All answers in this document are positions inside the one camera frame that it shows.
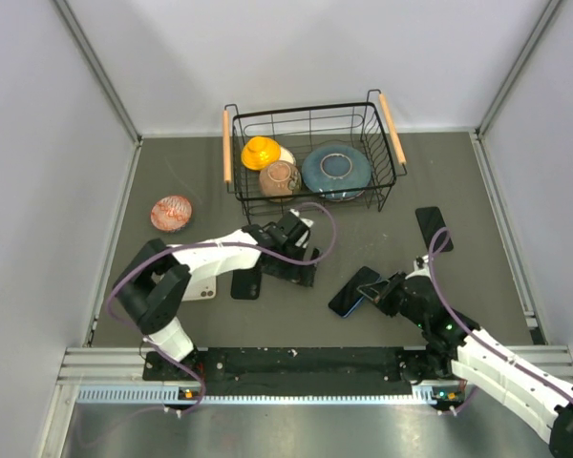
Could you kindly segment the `blue smartphone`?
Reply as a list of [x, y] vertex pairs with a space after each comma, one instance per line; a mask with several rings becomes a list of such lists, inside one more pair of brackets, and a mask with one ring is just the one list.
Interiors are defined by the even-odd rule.
[[358, 288], [366, 284], [375, 283], [380, 279], [381, 276], [378, 272], [367, 266], [361, 267], [329, 301], [329, 309], [340, 318], [347, 318], [359, 303], [364, 300], [364, 296]]

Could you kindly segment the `black phone case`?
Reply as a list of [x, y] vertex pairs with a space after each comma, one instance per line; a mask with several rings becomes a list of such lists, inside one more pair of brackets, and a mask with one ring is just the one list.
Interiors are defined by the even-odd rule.
[[230, 296], [239, 301], [255, 301], [260, 296], [262, 269], [255, 265], [249, 269], [234, 270], [230, 286]]

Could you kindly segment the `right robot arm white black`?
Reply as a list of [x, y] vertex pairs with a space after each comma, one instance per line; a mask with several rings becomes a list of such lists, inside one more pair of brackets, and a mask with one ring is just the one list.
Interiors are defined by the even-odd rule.
[[451, 308], [430, 274], [398, 272], [357, 291], [382, 313], [419, 327], [434, 375], [473, 384], [529, 425], [554, 457], [573, 457], [573, 384], [529, 363]]

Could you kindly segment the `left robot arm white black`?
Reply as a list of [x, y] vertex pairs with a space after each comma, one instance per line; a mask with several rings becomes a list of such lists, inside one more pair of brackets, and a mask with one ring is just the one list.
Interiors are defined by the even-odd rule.
[[167, 245], [152, 239], [138, 251], [106, 300], [118, 301], [143, 339], [164, 355], [164, 366], [177, 378], [197, 369], [196, 345], [177, 318], [187, 289], [202, 281], [259, 267], [263, 273], [288, 281], [288, 272], [316, 267], [320, 251], [305, 260], [313, 221], [296, 210], [264, 226], [249, 224], [217, 239]]

